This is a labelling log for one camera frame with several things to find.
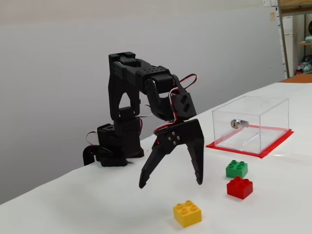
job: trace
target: transparent box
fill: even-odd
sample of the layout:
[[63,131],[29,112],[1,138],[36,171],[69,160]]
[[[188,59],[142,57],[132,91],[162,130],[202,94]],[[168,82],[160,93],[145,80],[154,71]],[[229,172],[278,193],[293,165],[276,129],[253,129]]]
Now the transparent box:
[[217,147],[260,154],[289,130],[289,99],[244,96],[213,110]]

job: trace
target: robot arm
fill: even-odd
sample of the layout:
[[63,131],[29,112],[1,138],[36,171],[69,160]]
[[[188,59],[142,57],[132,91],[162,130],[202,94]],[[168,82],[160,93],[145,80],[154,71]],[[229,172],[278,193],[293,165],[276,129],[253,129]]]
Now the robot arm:
[[[156,141],[152,152],[142,168],[139,186],[143,188],[150,174],[165,155],[181,144],[186,144],[191,155],[198,184],[203,180],[204,137],[196,116],[191,95],[181,86],[176,75],[163,66],[136,58],[131,52],[109,55],[110,80],[109,103],[114,125],[98,128],[100,146],[87,147],[84,159],[96,155],[102,166],[124,166],[126,158],[141,157],[139,119],[139,92],[145,94],[152,113],[170,123],[156,129]],[[122,95],[130,99],[130,107],[119,108]],[[169,93],[168,97],[159,94]]]

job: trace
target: wooden shelf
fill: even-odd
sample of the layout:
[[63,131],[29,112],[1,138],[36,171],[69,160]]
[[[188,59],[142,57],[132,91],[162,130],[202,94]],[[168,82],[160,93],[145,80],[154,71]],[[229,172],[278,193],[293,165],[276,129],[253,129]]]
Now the wooden shelf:
[[302,41],[302,42],[299,42],[298,45],[301,45],[301,46],[312,45],[312,42],[305,42],[305,41]]
[[283,16],[308,14],[312,13],[312,6],[285,7],[281,8],[281,13]]
[[281,7],[312,4],[312,0],[280,0],[279,2]]

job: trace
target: white table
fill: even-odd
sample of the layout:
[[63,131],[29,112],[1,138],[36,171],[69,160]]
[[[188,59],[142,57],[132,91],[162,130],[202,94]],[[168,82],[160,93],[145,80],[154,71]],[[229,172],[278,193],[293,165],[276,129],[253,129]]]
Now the white table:
[[[141,142],[146,156],[126,167],[94,163],[2,204],[0,234],[310,233],[312,85],[276,83],[249,94],[290,98],[294,134],[264,159],[205,148],[199,186],[186,146],[178,146],[140,189],[151,136]],[[211,115],[198,116],[205,144],[214,139]],[[225,167],[232,159],[248,163],[254,191],[245,200],[226,193]],[[203,221],[184,229],[173,206],[187,199],[202,210]]]

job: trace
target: lego brick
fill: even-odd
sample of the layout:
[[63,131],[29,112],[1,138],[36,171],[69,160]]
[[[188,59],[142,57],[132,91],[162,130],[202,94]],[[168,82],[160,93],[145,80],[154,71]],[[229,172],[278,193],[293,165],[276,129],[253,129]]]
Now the lego brick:
[[226,177],[235,178],[237,176],[244,178],[248,172],[248,165],[245,162],[237,162],[232,160],[231,163],[226,167]]
[[253,183],[248,179],[235,177],[226,186],[228,195],[235,196],[240,199],[245,199],[253,192]]
[[183,228],[201,222],[201,210],[189,200],[174,206],[174,216]]

